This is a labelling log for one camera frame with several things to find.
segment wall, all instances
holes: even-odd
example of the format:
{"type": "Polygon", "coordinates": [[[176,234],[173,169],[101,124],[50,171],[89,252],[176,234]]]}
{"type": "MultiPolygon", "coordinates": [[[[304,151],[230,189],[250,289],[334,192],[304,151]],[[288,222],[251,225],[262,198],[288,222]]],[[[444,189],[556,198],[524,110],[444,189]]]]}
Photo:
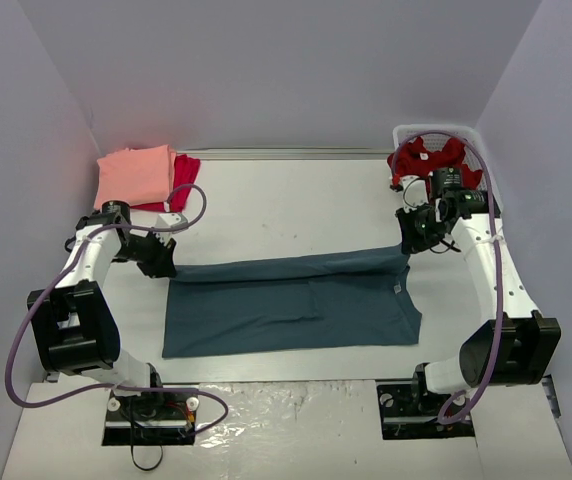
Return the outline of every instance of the wall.
{"type": "MultiPolygon", "coordinates": [[[[20,6],[0,0],[0,476],[20,409],[3,371],[26,296],[65,260],[62,241],[91,205],[95,144],[75,101],[20,6]]],[[[15,383],[25,395],[41,375],[25,342],[15,383]]]]}
{"type": "Polygon", "coordinates": [[[543,2],[477,127],[522,279],[562,324],[553,376],[572,458],[572,2],[543,2]]]}
{"type": "Polygon", "coordinates": [[[540,0],[20,0],[104,151],[473,125],[540,0]]]}

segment folded cloth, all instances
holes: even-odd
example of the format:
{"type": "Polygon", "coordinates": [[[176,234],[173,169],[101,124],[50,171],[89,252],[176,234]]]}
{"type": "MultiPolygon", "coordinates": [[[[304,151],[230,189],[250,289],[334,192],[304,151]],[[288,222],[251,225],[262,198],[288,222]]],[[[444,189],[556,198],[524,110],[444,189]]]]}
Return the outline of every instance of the folded cloth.
{"type": "Polygon", "coordinates": [[[172,185],[174,152],[168,145],[141,150],[119,150],[97,160],[99,188],[95,208],[121,200],[130,205],[163,202],[172,185]]]}
{"type": "MultiPolygon", "coordinates": [[[[173,189],[186,183],[195,183],[201,161],[197,158],[191,158],[188,155],[178,155],[175,157],[175,179],[173,181],[173,189]]],[[[190,189],[181,190],[173,196],[170,201],[171,212],[181,212],[186,206],[190,189]]],[[[133,205],[132,208],[139,210],[148,210],[150,212],[165,212],[164,202],[144,203],[142,205],[133,205]]]]}
{"type": "Polygon", "coordinates": [[[408,258],[396,246],[178,266],[162,356],[416,344],[421,313],[406,290],[408,258]]]}
{"type": "MultiPolygon", "coordinates": [[[[394,153],[388,157],[390,167],[394,153]]],[[[462,181],[465,188],[471,190],[479,186],[483,172],[471,170],[464,163],[466,151],[464,144],[456,138],[450,138],[441,151],[429,152],[424,147],[424,140],[418,137],[415,141],[408,142],[399,152],[395,163],[393,186],[398,186],[401,177],[405,175],[417,175],[420,178],[428,178],[428,174],[437,168],[459,167],[462,170],[462,181]]]]}

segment white basket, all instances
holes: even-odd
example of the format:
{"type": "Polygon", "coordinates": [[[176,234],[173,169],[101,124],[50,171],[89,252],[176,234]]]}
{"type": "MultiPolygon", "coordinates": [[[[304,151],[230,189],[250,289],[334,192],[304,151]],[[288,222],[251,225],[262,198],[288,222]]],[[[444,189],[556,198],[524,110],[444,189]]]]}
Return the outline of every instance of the white basket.
{"type": "MultiPolygon", "coordinates": [[[[499,196],[499,189],[497,188],[497,182],[495,181],[495,177],[493,172],[490,169],[490,165],[488,165],[488,155],[486,154],[486,149],[484,148],[484,144],[482,142],[482,137],[477,133],[476,130],[470,127],[464,127],[462,125],[448,125],[448,124],[421,124],[415,123],[412,125],[397,125],[393,129],[393,142],[395,143],[395,148],[399,147],[399,144],[406,140],[408,137],[415,135],[419,132],[424,130],[445,130],[447,132],[453,133],[459,137],[465,138],[473,146],[477,149],[479,154],[482,156],[484,161],[486,162],[486,166],[488,167],[488,173],[490,174],[490,180],[493,183],[493,194],[495,196],[495,200],[497,200],[497,204],[501,211],[504,211],[504,204],[499,196]]],[[[444,145],[448,141],[448,137],[446,135],[438,135],[438,134],[431,134],[431,135],[423,135],[422,138],[424,139],[424,146],[429,151],[441,150],[444,148],[444,145]]],[[[480,170],[482,166],[479,164],[477,159],[471,154],[468,149],[466,149],[466,157],[464,157],[464,163],[470,167],[471,170],[480,170]]],[[[486,177],[482,177],[482,181],[479,182],[479,186],[477,190],[486,190],[487,183],[486,177]]]]}

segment teal fabric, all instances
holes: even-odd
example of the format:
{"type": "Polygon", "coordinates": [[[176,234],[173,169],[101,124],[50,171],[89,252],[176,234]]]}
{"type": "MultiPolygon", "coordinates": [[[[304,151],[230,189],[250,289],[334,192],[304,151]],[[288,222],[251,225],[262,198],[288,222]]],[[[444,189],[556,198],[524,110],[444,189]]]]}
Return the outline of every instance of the teal fabric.
{"type": "Polygon", "coordinates": [[[162,356],[416,344],[408,258],[395,246],[177,266],[162,356]]]}

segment dark red folded cloth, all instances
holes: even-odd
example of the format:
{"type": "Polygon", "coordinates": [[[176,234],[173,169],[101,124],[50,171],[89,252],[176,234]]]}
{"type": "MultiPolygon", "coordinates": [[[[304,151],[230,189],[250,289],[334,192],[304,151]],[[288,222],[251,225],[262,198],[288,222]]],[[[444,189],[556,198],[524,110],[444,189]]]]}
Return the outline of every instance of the dark red folded cloth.
{"type": "MultiPolygon", "coordinates": [[[[388,157],[388,166],[391,166],[394,153],[388,157]]],[[[395,164],[395,173],[393,175],[393,186],[399,185],[401,178],[405,175],[417,175],[421,178],[428,178],[428,174],[437,168],[443,167],[459,167],[462,170],[462,181],[465,188],[475,189],[482,180],[483,172],[481,170],[471,170],[464,163],[466,151],[464,144],[456,138],[450,138],[441,151],[429,152],[424,147],[424,140],[419,137],[413,142],[408,142],[399,152],[397,162],[395,164]]]]}
{"type": "MultiPolygon", "coordinates": [[[[173,179],[173,188],[177,188],[185,183],[195,183],[201,160],[197,158],[190,158],[188,155],[177,155],[175,157],[175,178],[173,179]]],[[[190,189],[186,188],[177,193],[170,201],[171,212],[181,212],[186,206],[190,189]]],[[[148,210],[150,212],[165,212],[164,203],[144,203],[142,205],[135,205],[132,208],[138,210],[148,210]]]]}

